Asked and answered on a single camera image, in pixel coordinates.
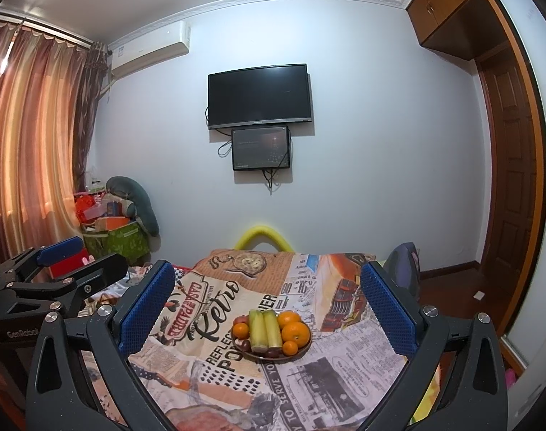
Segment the printed retro tablecloth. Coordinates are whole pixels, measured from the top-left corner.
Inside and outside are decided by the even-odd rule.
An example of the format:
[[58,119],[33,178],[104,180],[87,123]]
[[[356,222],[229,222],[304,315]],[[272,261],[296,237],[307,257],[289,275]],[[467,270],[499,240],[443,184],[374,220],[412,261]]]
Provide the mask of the printed retro tablecloth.
[[407,364],[361,253],[215,250],[177,269],[129,364],[179,430],[353,430]]

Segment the small wall monitor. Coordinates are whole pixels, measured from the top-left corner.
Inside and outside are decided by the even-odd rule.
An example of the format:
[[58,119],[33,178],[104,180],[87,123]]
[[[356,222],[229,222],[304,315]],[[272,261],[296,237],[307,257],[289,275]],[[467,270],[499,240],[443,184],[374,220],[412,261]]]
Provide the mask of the small wall monitor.
[[292,146],[288,126],[247,126],[232,129],[234,171],[290,168]]

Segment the orange pink curtain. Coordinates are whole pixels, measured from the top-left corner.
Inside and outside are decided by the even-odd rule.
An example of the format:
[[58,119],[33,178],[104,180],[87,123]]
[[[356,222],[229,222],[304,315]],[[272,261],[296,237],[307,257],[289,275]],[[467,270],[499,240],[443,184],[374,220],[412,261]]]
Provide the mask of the orange pink curtain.
[[0,22],[0,260],[78,236],[106,50]]

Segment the green storage box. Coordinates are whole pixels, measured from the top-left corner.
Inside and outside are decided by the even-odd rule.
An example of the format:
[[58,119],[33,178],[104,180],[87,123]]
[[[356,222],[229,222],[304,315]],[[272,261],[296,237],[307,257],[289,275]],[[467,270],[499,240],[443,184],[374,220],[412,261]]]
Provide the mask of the green storage box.
[[136,222],[111,231],[83,232],[83,239],[95,259],[118,253],[134,266],[150,253],[148,236]]

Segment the small orange at right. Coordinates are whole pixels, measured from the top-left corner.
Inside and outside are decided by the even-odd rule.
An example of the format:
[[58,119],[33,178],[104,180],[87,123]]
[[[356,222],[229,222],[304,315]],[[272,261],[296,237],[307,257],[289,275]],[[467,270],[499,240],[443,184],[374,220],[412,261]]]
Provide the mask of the small orange at right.
[[285,356],[292,357],[299,352],[299,346],[294,340],[287,340],[283,343],[281,351]]

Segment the brown wooden door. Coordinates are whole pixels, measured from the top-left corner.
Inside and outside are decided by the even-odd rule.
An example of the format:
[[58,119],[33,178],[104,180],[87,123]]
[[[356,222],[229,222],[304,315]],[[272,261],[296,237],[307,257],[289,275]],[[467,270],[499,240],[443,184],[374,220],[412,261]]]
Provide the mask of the brown wooden door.
[[531,278],[542,181],[525,75],[510,44],[477,59],[488,114],[492,166],[489,222],[481,260],[498,298],[493,323],[508,331]]

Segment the orange under gripper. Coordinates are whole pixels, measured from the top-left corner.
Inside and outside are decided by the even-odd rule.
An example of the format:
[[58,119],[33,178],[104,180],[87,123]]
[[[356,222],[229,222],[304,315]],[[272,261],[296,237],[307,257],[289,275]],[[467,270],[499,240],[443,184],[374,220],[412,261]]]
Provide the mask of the orange under gripper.
[[232,336],[235,339],[248,339],[249,338],[248,324],[244,322],[234,324],[232,327]]

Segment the wooden overhead cabinet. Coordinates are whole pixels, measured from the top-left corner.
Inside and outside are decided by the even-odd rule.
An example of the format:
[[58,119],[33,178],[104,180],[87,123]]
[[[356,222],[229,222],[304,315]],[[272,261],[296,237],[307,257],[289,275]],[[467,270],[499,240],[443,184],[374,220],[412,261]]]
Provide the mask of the wooden overhead cabinet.
[[477,59],[507,40],[489,0],[412,0],[407,12],[422,47],[459,59]]

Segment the grey plush toy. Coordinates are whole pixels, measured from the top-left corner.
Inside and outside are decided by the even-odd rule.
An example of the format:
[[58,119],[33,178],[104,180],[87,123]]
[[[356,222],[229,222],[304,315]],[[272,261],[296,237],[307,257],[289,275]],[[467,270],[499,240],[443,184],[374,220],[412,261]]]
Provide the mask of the grey plush toy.
[[126,176],[113,176],[107,180],[106,190],[127,204],[126,215],[129,219],[138,221],[148,236],[159,236],[159,224],[151,200],[136,180]]

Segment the large wall television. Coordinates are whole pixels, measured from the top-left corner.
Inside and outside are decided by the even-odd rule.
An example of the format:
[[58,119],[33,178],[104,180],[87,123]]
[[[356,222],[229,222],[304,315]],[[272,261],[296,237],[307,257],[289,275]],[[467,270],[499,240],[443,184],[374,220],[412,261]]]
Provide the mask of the large wall television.
[[207,126],[210,129],[312,119],[305,63],[258,66],[207,76]]

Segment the red box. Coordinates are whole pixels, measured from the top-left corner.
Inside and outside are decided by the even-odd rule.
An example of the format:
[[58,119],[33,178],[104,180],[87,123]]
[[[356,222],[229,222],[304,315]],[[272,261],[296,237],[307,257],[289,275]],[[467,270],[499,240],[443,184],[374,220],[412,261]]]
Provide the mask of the red box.
[[50,276],[52,279],[61,278],[66,276],[66,274],[74,272],[76,269],[88,265],[94,260],[95,257],[83,248],[79,253],[51,265],[49,267]]

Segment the dark glass plate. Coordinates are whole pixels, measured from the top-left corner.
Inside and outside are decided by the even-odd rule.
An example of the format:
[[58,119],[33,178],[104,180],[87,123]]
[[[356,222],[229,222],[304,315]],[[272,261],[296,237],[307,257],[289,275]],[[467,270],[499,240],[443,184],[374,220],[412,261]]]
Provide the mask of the dark glass plate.
[[252,309],[234,319],[230,334],[234,348],[255,361],[286,362],[311,346],[311,328],[294,311]]

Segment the white air conditioner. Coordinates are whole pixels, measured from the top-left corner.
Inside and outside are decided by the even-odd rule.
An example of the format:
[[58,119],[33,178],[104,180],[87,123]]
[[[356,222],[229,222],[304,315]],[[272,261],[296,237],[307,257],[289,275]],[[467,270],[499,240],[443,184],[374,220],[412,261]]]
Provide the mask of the white air conditioner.
[[173,22],[138,36],[112,52],[111,74],[120,79],[154,64],[187,55],[191,27],[187,22]]

